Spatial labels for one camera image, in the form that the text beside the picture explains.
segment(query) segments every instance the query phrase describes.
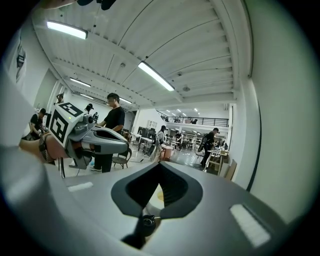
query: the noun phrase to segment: black railing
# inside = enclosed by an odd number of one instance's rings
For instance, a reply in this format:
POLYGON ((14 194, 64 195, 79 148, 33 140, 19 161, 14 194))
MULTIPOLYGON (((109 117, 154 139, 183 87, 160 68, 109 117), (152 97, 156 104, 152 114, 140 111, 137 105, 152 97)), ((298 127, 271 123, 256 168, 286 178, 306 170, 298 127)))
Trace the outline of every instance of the black railing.
POLYGON ((165 122, 194 124, 206 126, 229 127, 229 119, 224 118, 205 118, 205 117, 188 117, 188 116, 167 116, 157 111, 165 122))

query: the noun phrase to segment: black pants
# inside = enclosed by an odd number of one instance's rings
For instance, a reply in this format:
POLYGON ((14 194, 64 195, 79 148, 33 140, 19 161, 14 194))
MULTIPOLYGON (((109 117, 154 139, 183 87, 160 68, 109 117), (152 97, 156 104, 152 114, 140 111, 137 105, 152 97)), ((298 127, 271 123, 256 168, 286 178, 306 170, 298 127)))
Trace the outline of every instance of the black pants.
POLYGON ((94 168, 102 169, 103 173, 110 172, 113 154, 96 154, 94 158, 94 168))
POLYGON ((208 152, 208 151, 211 150, 211 146, 209 144, 205 143, 203 145, 203 148, 204 148, 204 157, 203 157, 203 159, 201 161, 201 164, 202 164, 203 167, 205 167, 207 159, 210 156, 210 152, 208 152))

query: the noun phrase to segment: human arm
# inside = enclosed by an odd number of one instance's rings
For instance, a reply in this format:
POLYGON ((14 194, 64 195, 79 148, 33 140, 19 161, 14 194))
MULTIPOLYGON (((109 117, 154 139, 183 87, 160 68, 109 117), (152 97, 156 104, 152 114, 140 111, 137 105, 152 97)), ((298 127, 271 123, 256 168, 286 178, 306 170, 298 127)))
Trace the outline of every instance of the human arm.
POLYGON ((120 131, 123 128, 123 124, 118 124, 116 127, 114 127, 112 130, 114 130, 115 132, 120 131))
POLYGON ((98 126, 104 127, 107 124, 105 120, 103 120, 101 123, 97 124, 98 126))

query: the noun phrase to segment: ceiling light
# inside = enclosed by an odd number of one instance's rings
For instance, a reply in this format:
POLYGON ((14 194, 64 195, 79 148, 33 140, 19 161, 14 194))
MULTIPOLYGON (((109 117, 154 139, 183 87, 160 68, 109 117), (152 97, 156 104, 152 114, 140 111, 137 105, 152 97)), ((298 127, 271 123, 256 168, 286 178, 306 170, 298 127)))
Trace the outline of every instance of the ceiling light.
POLYGON ((90 97, 90 96, 87 96, 87 95, 85 95, 85 94, 82 94, 82 93, 80 93, 80 95, 82 95, 83 97, 89 98, 89 99, 91 99, 91 100, 94 99, 94 98, 92 98, 92 97, 90 97))
POLYGON ((82 82, 82 81, 80 81, 80 80, 74 79, 74 78, 72 78, 72 77, 70 77, 70 80, 73 81, 73 82, 76 82, 76 83, 78 83, 78 84, 80 84, 80 85, 91 87, 90 84, 87 84, 87 83, 82 82))
POLYGON ((144 61, 141 61, 138 67, 142 69, 144 72, 146 72, 149 76, 154 78, 156 81, 158 81, 169 92, 172 92, 175 90, 175 88, 173 88, 171 84, 169 84, 160 74, 158 74, 152 67, 150 67, 144 61))
POLYGON ((88 31, 70 26, 68 24, 63 24, 56 21, 47 21, 46 26, 48 29, 60 31, 77 38, 86 39, 88 37, 88 31))
POLYGON ((126 103, 132 104, 132 102, 131 102, 131 101, 126 100, 126 99, 124 99, 124 98, 119 97, 119 99, 120 99, 120 100, 122 100, 122 101, 124 101, 124 102, 126 102, 126 103))

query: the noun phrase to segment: white ceiling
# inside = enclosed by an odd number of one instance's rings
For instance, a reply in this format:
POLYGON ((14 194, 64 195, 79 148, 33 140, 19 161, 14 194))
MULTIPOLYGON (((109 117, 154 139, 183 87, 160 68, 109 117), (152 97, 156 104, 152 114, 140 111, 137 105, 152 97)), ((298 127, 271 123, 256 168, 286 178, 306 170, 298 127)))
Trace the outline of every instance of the white ceiling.
POLYGON ((164 102, 203 102, 213 95, 233 98, 229 44, 208 0, 117 0, 107 11, 96 1, 87 6, 74 3, 39 10, 32 20, 45 53, 75 93, 106 100, 116 92, 133 102, 122 102, 131 110, 164 102), (47 20, 87 30, 88 38, 46 29, 47 20), (167 91, 137 68, 140 61, 175 91, 167 91))

